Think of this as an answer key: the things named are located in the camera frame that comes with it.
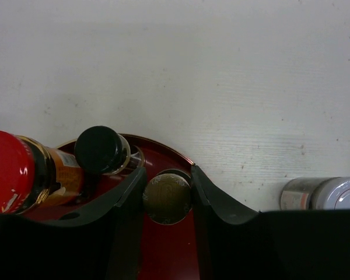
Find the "white lid jar right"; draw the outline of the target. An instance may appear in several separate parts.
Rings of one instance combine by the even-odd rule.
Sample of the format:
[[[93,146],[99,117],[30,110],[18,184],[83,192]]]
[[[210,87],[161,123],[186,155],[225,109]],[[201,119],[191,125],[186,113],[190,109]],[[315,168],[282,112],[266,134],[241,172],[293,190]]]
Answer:
[[[289,181],[282,210],[350,210],[350,177],[300,177]]]

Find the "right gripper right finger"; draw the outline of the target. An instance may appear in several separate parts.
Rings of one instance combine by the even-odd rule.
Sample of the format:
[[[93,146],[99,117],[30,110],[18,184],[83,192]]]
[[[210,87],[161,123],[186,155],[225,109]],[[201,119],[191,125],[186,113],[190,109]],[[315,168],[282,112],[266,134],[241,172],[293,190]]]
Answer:
[[[201,279],[350,279],[350,210],[257,212],[191,168]]]

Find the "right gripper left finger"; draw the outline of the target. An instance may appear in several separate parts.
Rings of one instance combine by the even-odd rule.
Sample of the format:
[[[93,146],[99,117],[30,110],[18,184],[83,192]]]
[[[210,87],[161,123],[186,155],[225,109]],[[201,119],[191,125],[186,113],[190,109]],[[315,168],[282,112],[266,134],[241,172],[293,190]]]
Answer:
[[[58,220],[0,214],[0,279],[135,279],[146,169]]]

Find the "red round tray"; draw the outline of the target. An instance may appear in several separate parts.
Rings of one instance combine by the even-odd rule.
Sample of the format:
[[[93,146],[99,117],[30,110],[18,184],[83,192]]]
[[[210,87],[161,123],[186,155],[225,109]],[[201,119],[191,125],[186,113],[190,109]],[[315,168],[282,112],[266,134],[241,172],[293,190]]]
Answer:
[[[131,146],[131,160],[124,170],[115,175],[104,175],[88,186],[84,196],[64,205],[54,205],[52,199],[43,208],[29,213],[35,220],[55,219],[72,210],[95,201],[118,186],[137,166],[146,167],[148,181],[162,176],[173,187],[174,177],[183,177],[183,183],[190,185],[190,171],[193,162],[174,149],[144,138],[125,134]],[[187,215],[169,222],[154,220],[155,211],[143,216],[141,248],[139,251],[137,279],[199,279],[197,250],[193,213],[190,205],[185,207]]]

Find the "black cap spice bottle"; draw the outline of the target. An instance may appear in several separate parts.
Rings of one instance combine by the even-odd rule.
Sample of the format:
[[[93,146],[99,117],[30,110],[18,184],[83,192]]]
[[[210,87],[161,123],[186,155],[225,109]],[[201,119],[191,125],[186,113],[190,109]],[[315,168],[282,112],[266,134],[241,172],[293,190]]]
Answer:
[[[84,130],[74,145],[79,166],[95,175],[127,175],[145,165],[143,151],[115,132],[97,125]]]

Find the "red cap sauce bottle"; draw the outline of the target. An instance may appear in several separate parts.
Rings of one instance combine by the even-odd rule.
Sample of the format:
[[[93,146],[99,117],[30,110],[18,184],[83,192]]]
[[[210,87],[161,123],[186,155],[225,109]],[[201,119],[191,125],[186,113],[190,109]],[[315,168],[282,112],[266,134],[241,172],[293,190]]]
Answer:
[[[89,195],[74,155],[0,131],[0,214],[80,203]]]

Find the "yellow label oil bottle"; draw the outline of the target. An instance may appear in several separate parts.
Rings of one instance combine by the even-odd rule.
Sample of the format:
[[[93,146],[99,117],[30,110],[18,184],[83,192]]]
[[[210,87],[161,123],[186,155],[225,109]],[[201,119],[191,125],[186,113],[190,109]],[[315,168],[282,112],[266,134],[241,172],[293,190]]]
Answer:
[[[161,171],[146,185],[142,200],[145,212],[155,223],[179,223],[192,209],[191,177],[179,169]]]

